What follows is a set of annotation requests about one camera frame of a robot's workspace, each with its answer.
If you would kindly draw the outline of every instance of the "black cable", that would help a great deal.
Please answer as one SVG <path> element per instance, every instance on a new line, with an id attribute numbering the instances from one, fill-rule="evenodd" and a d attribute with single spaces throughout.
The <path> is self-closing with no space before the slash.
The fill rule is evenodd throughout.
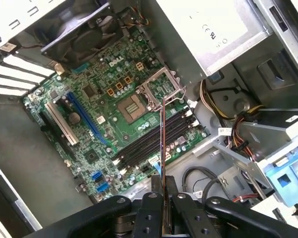
<path id="1" fill-rule="evenodd" d="M 218 178 L 215 178 L 213 180 L 211 180 L 204 188 L 203 190 L 203 194 L 202 194 L 202 199 L 201 199 L 201 203 L 204 204 L 205 201 L 207 200 L 208 198 L 208 193 L 211 189 L 211 187 L 213 186 L 213 184 L 217 183 L 217 182 L 220 182 Z"/>
<path id="2" fill-rule="evenodd" d="M 190 167 L 188 168 L 183 176 L 182 176 L 182 188 L 183 188 L 183 191 L 184 192 L 187 192 L 187 184 L 186 184 L 186 181 L 187 181 L 187 177 L 195 170 L 199 170 L 201 171 L 202 173 L 204 173 L 208 178 L 210 179 L 216 179 L 217 176 L 216 174 L 214 174 L 211 170 L 205 168 L 205 167 L 202 167 L 202 166 L 193 166 L 193 167 Z"/>
<path id="3" fill-rule="evenodd" d="M 193 184 L 192 191 L 194 192 L 194 186 L 197 184 L 197 182 L 200 182 L 200 181 L 203 181 L 203 180 L 206 180 L 206 179 L 209 179 L 209 177 L 196 180 L 195 183 Z"/>

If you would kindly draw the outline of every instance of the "blue pcie slot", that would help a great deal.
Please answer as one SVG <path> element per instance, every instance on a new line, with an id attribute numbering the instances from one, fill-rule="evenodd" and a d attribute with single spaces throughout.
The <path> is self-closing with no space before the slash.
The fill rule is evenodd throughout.
<path id="1" fill-rule="evenodd" d="M 97 180 L 98 178 L 100 178 L 102 176 L 102 173 L 100 171 L 97 171 L 96 173 L 94 173 L 92 176 L 91 176 L 91 179 L 93 181 Z"/>
<path id="2" fill-rule="evenodd" d="M 99 187 L 97 187 L 97 192 L 104 192 L 109 188 L 108 183 L 103 183 L 102 185 L 100 185 Z"/>
<path id="3" fill-rule="evenodd" d="M 93 132 L 93 134 L 104 144 L 107 144 L 107 142 L 103 139 L 101 136 L 99 130 L 95 126 L 95 124 L 90 119 L 89 115 L 85 111 L 85 109 L 82 107 L 82 105 L 78 102 L 76 99 L 74 93 L 69 92 L 67 94 L 68 100 L 73 103 L 75 109 L 77 110 L 77 113 L 80 115 L 80 117 L 83 119 L 83 121 L 88 125 L 89 129 Z"/>

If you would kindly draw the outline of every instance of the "chipset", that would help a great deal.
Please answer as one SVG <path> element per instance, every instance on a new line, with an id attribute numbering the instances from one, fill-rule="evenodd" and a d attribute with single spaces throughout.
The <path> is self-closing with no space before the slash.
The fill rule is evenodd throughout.
<path id="1" fill-rule="evenodd" d="M 89 84 L 86 85 L 85 87 L 83 87 L 83 91 L 84 91 L 84 93 L 86 94 L 86 96 L 87 96 L 88 98 L 91 98 L 91 97 L 93 97 L 94 95 L 96 95 L 96 93 L 95 93 L 93 87 L 92 87 L 91 85 L 89 85 Z"/>
<path id="2" fill-rule="evenodd" d="M 147 112 L 146 107 L 136 94 L 122 100 L 118 104 L 118 109 L 128 123 L 133 123 Z"/>

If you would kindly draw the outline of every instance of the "label sticker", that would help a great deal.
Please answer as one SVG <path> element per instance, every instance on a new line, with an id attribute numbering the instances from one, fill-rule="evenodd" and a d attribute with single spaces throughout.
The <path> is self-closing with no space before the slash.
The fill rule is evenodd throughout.
<path id="1" fill-rule="evenodd" d="M 105 122 L 106 120 L 105 120 L 105 117 L 103 117 L 103 116 L 100 116 L 99 118 L 97 118 L 97 122 L 98 122 L 98 124 L 103 124 L 104 122 Z"/>
<path id="2" fill-rule="evenodd" d="M 247 33 L 247 27 L 238 15 L 233 1 L 212 0 L 208 1 L 207 7 L 203 1 L 189 1 L 198 6 L 190 17 L 198 27 L 196 32 L 200 33 L 211 53 L 216 54 Z"/>
<path id="3" fill-rule="evenodd" d="M 287 119 L 286 122 L 290 123 L 298 119 L 298 115 L 294 115 L 291 118 Z"/>
<path id="4" fill-rule="evenodd" d="M 232 134 L 232 128 L 230 128 L 230 127 L 220 127 L 219 128 L 219 135 L 231 136 L 231 134 Z"/>
<path id="5" fill-rule="evenodd" d="M 16 45 L 7 42 L 5 45 L 0 47 L 0 50 L 5 52 L 11 52 L 16 47 Z"/>

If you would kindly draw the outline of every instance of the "metal bracket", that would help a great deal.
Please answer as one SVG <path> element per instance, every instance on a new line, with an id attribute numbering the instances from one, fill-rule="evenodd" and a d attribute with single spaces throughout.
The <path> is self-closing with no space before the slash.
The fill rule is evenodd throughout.
<path id="1" fill-rule="evenodd" d="M 183 99 L 185 92 L 186 92 L 185 87 L 183 87 L 183 88 L 180 87 L 180 84 L 179 84 L 180 78 L 174 78 L 173 76 L 175 75 L 175 73 L 173 73 L 173 71 L 169 71 L 166 67 L 163 67 L 157 73 L 155 73 L 153 76 L 151 76 L 149 79 L 147 79 L 142 85 L 138 86 L 137 90 L 136 90 L 137 93 L 142 93 L 145 95 L 145 97 L 148 99 L 148 105 L 155 112 L 160 110 L 161 102 L 159 102 L 158 99 L 155 98 L 155 96 L 152 94 L 152 91 L 149 88 L 149 84 L 150 84 L 150 82 L 156 81 L 158 79 L 158 77 L 160 77 L 163 74 L 165 74 L 167 76 L 167 78 L 170 80 L 172 86 L 174 87 L 174 91 L 164 97 L 165 101 L 166 101 L 166 103 L 165 103 L 166 105 L 173 102 L 174 100 Z M 182 92 L 181 98 L 176 97 L 176 94 L 179 92 Z"/>

